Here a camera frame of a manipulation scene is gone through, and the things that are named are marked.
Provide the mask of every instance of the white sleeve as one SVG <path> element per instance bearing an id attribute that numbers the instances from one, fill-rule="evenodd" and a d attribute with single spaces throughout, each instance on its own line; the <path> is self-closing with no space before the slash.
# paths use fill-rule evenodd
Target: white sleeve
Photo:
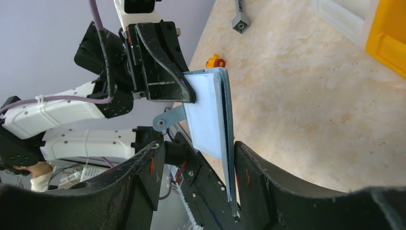
<path id="1" fill-rule="evenodd" d="M 42 193 L 48 190 L 48 185 L 49 181 L 51 180 L 52 173 L 53 171 L 50 171 L 47 174 L 31 179 L 31 191 Z"/>

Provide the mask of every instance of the white arm segment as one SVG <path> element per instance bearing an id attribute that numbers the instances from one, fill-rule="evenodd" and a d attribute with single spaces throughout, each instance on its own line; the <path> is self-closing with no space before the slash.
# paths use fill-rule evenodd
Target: white arm segment
<path id="1" fill-rule="evenodd" d="M 121 3 L 121 0 L 114 0 L 115 9 L 124 31 L 129 24 L 158 23 L 161 21 L 161 17 L 155 9 L 151 13 L 126 13 L 124 5 Z"/>
<path id="2" fill-rule="evenodd" d="M 70 95 L 87 97 L 93 93 L 94 83 L 88 82 L 72 90 L 52 96 Z M 105 118 L 93 103 L 58 100 L 32 103 L 9 109 L 4 115 L 6 130 L 20 139 L 27 139 L 55 127 L 87 120 Z"/>
<path id="3" fill-rule="evenodd" d="M 46 161 L 68 157 L 119 157 L 135 155 L 132 129 L 119 131 L 55 128 L 45 132 L 40 150 Z"/>

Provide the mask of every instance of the white electronic device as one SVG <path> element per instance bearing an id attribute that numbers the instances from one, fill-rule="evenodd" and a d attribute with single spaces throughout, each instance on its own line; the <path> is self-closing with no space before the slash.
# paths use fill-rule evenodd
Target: white electronic device
<path id="1" fill-rule="evenodd" d="M 83 167 L 82 176 L 80 177 L 80 182 L 93 178 L 107 170 L 109 170 L 109 169 L 86 165 L 85 167 Z"/>

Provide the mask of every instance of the yellow container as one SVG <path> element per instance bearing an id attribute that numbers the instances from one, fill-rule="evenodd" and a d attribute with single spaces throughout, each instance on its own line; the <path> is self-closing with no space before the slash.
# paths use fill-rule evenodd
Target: yellow container
<path id="1" fill-rule="evenodd" d="M 365 51 L 406 79 L 406 0 L 381 0 Z"/>

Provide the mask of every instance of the yellow and red toy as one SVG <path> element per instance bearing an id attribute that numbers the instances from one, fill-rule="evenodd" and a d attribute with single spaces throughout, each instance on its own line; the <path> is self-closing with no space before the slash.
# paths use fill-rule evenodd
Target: yellow and red toy
<path id="1" fill-rule="evenodd" d="M 226 61 L 220 58 L 220 55 L 213 54 L 213 57 L 209 58 L 206 62 L 206 68 L 214 68 L 214 67 L 225 67 Z"/>

